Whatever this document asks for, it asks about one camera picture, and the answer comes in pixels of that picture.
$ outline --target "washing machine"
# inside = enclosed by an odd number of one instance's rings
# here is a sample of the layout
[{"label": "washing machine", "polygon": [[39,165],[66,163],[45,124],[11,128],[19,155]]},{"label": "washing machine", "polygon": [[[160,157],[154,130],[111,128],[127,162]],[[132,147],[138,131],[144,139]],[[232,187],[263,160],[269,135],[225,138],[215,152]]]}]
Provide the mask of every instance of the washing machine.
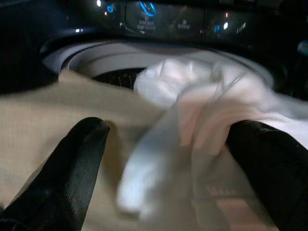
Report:
[{"label": "washing machine", "polygon": [[1,93],[49,85],[64,68],[132,89],[144,68],[184,57],[244,65],[305,97],[304,0],[3,0],[0,19]]}]

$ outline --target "beige cloth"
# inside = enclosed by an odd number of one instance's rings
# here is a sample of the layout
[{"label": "beige cloth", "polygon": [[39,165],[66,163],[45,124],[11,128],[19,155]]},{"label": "beige cloth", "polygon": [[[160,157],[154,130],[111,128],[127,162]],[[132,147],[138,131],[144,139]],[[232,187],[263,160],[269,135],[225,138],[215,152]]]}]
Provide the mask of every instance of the beige cloth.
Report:
[{"label": "beige cloth", "polygon": [[70,71],[39,90],[0,97],[0,203],[14,198],[31,173],[79,120],[97,116],[111,131],[83,231],[137,230],[116,209],[116,187],[136,142],[162,115],[133,92]]}]

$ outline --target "white fabric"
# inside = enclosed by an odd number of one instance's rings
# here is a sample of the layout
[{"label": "white fabric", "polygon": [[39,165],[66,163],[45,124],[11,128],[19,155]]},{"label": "white fabric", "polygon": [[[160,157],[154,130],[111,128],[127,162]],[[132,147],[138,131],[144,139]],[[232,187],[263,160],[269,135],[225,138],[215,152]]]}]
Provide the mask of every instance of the white fabric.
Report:
[{"label": "white fabric", "polygon": [[[187,77],[179,70],[191,64],[180,63],[169,60],[146,71],[160,78],[152,82],[152,95],[175,75]],[[139,214],[145,231],[277,230],[225,141],[233,123],[251,119],[308,148],[308,103],[274,93],[240,66],[217,63],[206,80],[197,79],[171,90],[173,99],[182,95],[137,145],[118,189],[119,208]]]},{"label": "white fabric", "polygon": [[211,66],[191,60],[166,60],[142,71],[134,83],[134,91],[162,108],[169,108],[188,85],[206,82]]}]

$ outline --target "washing machine drum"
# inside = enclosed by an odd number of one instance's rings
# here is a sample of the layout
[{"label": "washing machine drum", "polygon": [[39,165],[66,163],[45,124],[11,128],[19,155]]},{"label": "washing machine drum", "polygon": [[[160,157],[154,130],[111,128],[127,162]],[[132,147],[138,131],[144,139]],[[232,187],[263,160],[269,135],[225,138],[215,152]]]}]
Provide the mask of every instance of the washing machine drum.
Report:
[{"label": "washing machine drum", "polygon": [[281,81],[274,79],[273,75],[262,65],[221,51],[153,43],[103,42],[75,52],[65,61],[64,54],[66,51],[62,50],[51,55],[45,59],[46,65],[59,72],[58,66],[61,63],[61,68],[69,68],[93,80],[129,89],[133,89],[136,77],[142,70],[167,59],[202,62],[208,66],[217,62],[241,65],[260,76],[271,88],[276,89],[281,85]]}]

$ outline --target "laundry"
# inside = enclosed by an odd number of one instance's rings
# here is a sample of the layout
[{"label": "laundry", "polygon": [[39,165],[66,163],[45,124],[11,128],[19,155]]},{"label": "laundry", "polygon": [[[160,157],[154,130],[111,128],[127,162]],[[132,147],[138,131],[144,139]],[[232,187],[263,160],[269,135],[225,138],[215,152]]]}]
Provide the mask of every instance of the laundry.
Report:
[{"label": "laundry", "polygon": [[116,188],[137,141],[161,115],[130,90],[67,70],[58,83],[0,96],[0,207],[7,208],[79,120],[96,116],[110,131],[82,230],[139,231],[137,219],[118,212]]},{"label": "laundry", "polygon": [[[155,104],[156,98],[167,99],[166,86],[177,82],[169,73],[173,68],[180,84],[170,89],[174,104],[125,167],[119,208],[139,214],[147,231],[278,230],[225,143],[232,124],[254,120],[288,133],[307,149],[308,103],[276,94],[262,76],[225,63],[213,65],[202,81],[184,82],[185,88],[178,71],[185,65],[167,60],[161,71],[137,77],[135,86],[143,82],[149,89],[137,92]],[[157,75],[142,79],[147,73]]]}]

